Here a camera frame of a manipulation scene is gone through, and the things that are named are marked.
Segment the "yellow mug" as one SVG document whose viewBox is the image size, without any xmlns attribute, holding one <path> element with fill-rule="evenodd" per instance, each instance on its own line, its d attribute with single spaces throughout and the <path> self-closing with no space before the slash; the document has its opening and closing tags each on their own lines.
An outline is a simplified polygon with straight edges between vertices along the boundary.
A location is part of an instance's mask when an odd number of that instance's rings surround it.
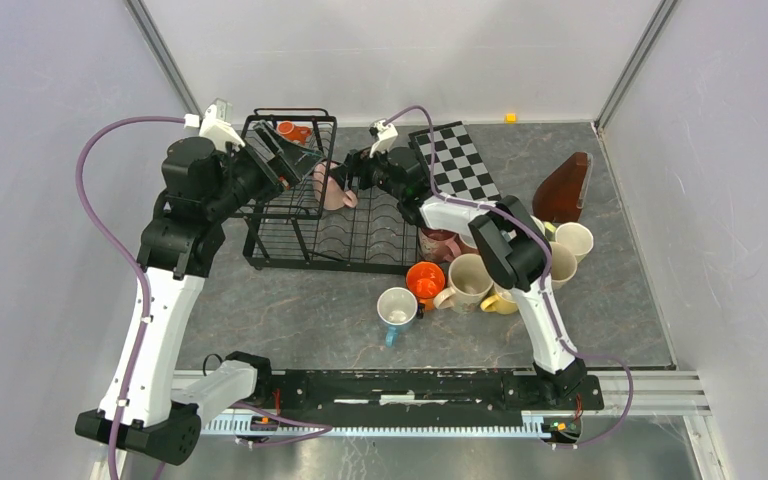
<svg viewBox="0 0 768 480">
<path fill-rule="evenodd" d="M 545 221 L 546 232 L 552 241 L 565 246 L 581 263 L 594 247 L 594 236 L 584 225 L 577 222 L 566 222 L 555 225 Z"/>
</svg>

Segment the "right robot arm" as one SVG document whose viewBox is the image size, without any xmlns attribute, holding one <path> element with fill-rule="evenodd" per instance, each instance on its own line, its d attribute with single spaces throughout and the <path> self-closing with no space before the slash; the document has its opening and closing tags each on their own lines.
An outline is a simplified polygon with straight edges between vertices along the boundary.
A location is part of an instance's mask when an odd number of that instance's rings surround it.
<svg viewBox="0 0 768 480">
<path fill-rule="evenodd" d="M 339 186 L 377 187 L 395 199 L 402 218 L 416 227 L 471 238 L 491 279 L 508 290 L 532 343 L 540 400 L 551 408 L 572 401 L 587 375 L 563 325 L 550 280 L 548 240 L 515 196 L 476 201 L 443 193 L 429 164 L 407 147 L 351 151 L 330 172 Z"/>
</svg>

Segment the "pale pink mug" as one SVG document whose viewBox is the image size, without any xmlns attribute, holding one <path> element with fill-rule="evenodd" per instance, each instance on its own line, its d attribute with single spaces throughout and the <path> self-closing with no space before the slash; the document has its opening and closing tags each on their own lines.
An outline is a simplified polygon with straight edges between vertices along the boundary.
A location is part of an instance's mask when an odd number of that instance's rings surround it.
<svg viewBox="0 0 768 480">
<path fill-rule="evenodd" d="M 351 190 L 344 190 L 336 179 L 327 172 L 327 164 L 319 163 L 312 173 L 312 188 L 314 197 L 326 211 L 336 211 L 342 208 L 354 209 L 358 198 Z"/>
</svg>

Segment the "yellow cup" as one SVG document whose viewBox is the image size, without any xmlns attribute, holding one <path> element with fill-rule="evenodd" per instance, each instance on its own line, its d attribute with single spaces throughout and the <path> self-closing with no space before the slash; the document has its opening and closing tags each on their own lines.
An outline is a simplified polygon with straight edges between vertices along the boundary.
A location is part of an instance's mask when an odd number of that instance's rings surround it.
<svg viewBox="0 0 768 480">
<path fill-rule="evenodd" d="M 498 284 L 494 284 L 489 295 L 481 302 L 483 312 L 509 315 L 518 312 L 518 305 L 511 292 Z"/>
</svg>

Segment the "orange cup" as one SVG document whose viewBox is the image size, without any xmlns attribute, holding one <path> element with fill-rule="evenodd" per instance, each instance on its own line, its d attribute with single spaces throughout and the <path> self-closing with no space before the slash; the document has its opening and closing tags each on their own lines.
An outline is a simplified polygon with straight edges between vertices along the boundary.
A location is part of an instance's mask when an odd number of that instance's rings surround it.
<svg viewBox="0 0 768 480">
<path fill-rule="evenodd" d="M 446 276 L 435 263 L 422 261 L 406 274 L 406 288 L 416 297 L 425 312 L 434 309 L 434 298 L 446 287 Z"/>
</svg>

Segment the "blue cup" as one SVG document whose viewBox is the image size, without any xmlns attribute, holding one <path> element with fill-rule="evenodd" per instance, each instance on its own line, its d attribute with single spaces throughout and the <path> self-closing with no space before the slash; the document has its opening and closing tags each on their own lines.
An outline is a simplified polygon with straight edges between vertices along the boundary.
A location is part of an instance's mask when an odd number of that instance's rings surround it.
<svg viewBox="0 0 768 480">
<path fill-rule="evenodd" d="M 423 306 L 407 288 L 393 287 L 378 298 L 376 312 L 386 326 L 385 345 L 393 347 L 398 336 L 423 316 Z"/>
</svg>

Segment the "cream mug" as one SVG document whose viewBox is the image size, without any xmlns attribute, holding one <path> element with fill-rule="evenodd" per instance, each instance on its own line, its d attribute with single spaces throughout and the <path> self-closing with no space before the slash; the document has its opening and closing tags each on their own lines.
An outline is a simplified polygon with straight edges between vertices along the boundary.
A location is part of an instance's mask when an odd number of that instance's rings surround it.
<svg viewBox="0 0 768 480">
<path fill-rule="evenodd" d="M 447 286 L 434 297 L 434 308 L 451 309 L 458 314 L 473 312 L 493 284 L 482 257 L 474 253 L 463 254 L 451 262 Z"/>
</svg>

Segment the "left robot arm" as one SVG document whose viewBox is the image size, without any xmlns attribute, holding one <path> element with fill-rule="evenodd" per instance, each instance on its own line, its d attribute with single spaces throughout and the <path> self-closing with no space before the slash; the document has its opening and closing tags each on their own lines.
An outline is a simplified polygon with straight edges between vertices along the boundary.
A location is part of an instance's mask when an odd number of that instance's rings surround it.
<svg viewBox="0 0 768 480">
<path fill-rule="evenodd" d="M 139 453 L 169 465 L 192 454 L 202 427 L 233 404 L 266 405 L 274 394 L 270 361 L 232 352 L 190 387 L 173 377 L 190 314 L 225 240 L 223 225 L 245 205 L 267 202 L 303 182 L 324 156 L 270 125 L 254 129 L 266 155 L 230 126 L 201 119 L 196 135 L 173 142 L 161 165 L 165 183 L 137 253 L 125 260 L 137 297 L 122 355 L 100 404 L 79 414 L 76 433 L 111 452 Z"/>
</svg>

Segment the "pink floral mug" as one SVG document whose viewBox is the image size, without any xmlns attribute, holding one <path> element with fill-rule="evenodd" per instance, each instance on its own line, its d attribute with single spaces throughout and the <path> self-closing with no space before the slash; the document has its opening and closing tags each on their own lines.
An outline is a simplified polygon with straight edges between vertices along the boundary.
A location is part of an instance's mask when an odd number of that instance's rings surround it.
<svg viewBox="0 0 768 480">
<path fill-rule="evenodd" d="M 437 264 L 451 262 L 462 254 L 458 235 L 447 230 L 420 228 L 419 246 L 422 258 Z"/>
</svg>

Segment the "tan tall cup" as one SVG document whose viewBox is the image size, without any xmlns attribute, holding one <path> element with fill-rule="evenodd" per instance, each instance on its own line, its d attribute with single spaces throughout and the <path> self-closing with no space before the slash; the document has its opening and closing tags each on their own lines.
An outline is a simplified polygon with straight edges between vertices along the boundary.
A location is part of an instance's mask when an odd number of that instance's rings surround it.
<svg viewBox="0 0 768 480">
<path fill-rule="evenodd" d="M 552 241 L 552 264 L 550 269 L 553 290 L 565 286 L 577 273 L 578 261 L 575 255 L 564 245 Z"/>
</svg>

